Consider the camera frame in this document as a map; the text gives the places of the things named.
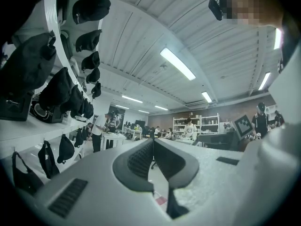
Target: white table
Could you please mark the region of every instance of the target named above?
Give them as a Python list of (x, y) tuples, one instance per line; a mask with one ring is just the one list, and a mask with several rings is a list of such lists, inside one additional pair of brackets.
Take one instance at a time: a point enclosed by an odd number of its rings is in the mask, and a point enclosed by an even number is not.
[(106, 142), (107, 140), (113, 140), (116, 141), (116, 146), (119, 145), (119, 141), (122, 141), (123, 144), (123, 140), (126, 140), (126, 137), (122, 134), (115, 134), (115, 133), (102, 133), (102, 145), (103, 145), (103, 151), (106, 149)]

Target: white shirt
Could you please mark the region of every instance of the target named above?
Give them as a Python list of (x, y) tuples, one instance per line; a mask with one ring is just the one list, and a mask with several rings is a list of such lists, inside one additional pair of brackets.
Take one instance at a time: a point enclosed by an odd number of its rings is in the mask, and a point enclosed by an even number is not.
[(103, 132), (102, 129), (99, 129), (97, 126), (104, 127), (107, 119), (105, 118), (104, 114), (99, 115), (95, 121), (95, 125), (92, 128), (92, 133), (94, 135), (100, 136)]
[(191, 137), (193, 132), (198, 131), (197, 127), (194, 124), (186, 125), (184, 132), (186, 132), (186, 137)]

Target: black shirt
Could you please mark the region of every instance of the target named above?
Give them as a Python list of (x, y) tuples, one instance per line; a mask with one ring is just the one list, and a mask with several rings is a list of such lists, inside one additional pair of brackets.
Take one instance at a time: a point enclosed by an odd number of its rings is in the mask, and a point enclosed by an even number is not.
[(260, 133), (262, 136), (264, 136), (268, 132), (268, 118), (265, 113), (263, 113), (262, 115), (257, 113), (257, 115), (257, 118), (253, 116), (252, 123), (255, 124), (256, 133)]

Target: fluorescent light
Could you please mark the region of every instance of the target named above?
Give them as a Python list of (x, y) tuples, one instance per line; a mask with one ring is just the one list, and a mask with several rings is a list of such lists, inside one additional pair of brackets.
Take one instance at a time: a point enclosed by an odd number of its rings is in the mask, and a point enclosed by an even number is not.
[(194, 74), (189, 70), (189, 68), (187, 68), (187, 66), (169, 49), (163, 49), (160, 54), (165, 59), (167, 59), (174, 67), (181, 71), (190, 81), (196, 78)]
[(116, 106), (120, 107), (120, 108), (128, 109), (127, 107), (124, 107), (124, 106), (120, 106), (120, 105), (116, 105)]
[(155, 107), (156, 107), (156, 108), (159, 108), (159, 109), (162, 109), (162, 110), (165, 110), (165, 111), (168, 111), (167, 109), (162, 108), (162, 107), (160, 107), (160, 106), (156, 106), (156, 105), (155, 105)]
[(126, 97), (126, 96), (122, 96), (122, 98), (125, 98), (125, 99), (128, 99), (128, 100), (134, 100), (135, 102), (139, 102), (139, 103), (143, 103), (143, 102), (140, 101), (140, 100), (132, 99), (132, 98)]
[[(140, 111), (140, 110), (139, 110)], [(146, 111), (140, 111), (140, 112), (144, 112), (144, 113), (147, 113), (147, 114), (149, 114), (149, 112), (146, 112)]]
[(208, 95), (208, 93), (205, 91), (202, 93), (203, 97), (206, 99), (206, 101), (208, 103), (211, 103), (212, 102), (212, 99), (210, 98), (210, 96)]
[(263, 81), (261, 83), (261, 86), (259, 87), (258, 90), (262, 90), (263, 89), (263, 87), (265, 86), (265, 83), (268, 81), (268, 78), (269, 78), (270, 75), (271, 75), (270, 72), (268, 72), (268, 73), (265, 74), (265, 77), (264, 77), (264, 79), (263, 79)]
[(282, 32), (279, 29), (276, 29), (276, 38), (275, 38), (275, 46), (274, 49), (280, 48)]

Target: person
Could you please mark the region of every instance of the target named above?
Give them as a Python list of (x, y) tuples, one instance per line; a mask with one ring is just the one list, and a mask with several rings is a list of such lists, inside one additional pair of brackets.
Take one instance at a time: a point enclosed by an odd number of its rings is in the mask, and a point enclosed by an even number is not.
[(157, 128), (155, 130), (155, 136), (157, 136), (159, 132), (160, 132), (160, 126), (157, 126)]
[(220, 0), (223, 18), (255, 26), (273, 26), (284, 34), (282, 58), (278, 72), (282, 72), (301, 40), (299, 0)]
[(279, 113), (279, 111), (275, 111), (275, 124), (277, 127), (281, 126), (284, 123), (284, 119), (282, 114)]
[(97, 117), (95, 124), (92, 128), (92, 144), (93, 152), (100, 151), (100, 143), (102, 140), (102, 132), (106, 130), (105, 123), (113, 117), (113, 113), (109, 112), (107, 114), (101, 114)]
[(255, 128), (254, 135), (257, 133), (261, 134), (261, 139), (264, 138), (268, 133), (268, 117), (264, 113), (265, 104), (260, 102), (257, 106), (257, 113), (252, 118), (252, 125)]
[(173, 137), (173, 129), (172, 128), (168, 128), (167, 134), (165, 136), (165, 139), (169, 139), (171, 140), (171, 138)]
[[(117, 127), (120, 124), (120, 119), (119, 119), (118, 116), (119, 116), (119, 110), (116, 110), (116, 111), (113, 112), (113, 117), (109, 120), (108, 128), (112, 132), (115, 132), (115, 130), (117, 129)], [(114, 144), (113, 140), (107, 140), (106, 149), (113, 148), (113, 144)]]
[(187, 124), (184, 128), (184, 135), (186, 137), (191, 137), (193, 135), (194, 132), (197, 132), (198, 129), (196, 127), (196, 125), (192, 124), (191, 122), (191, 118), (187, 119)]

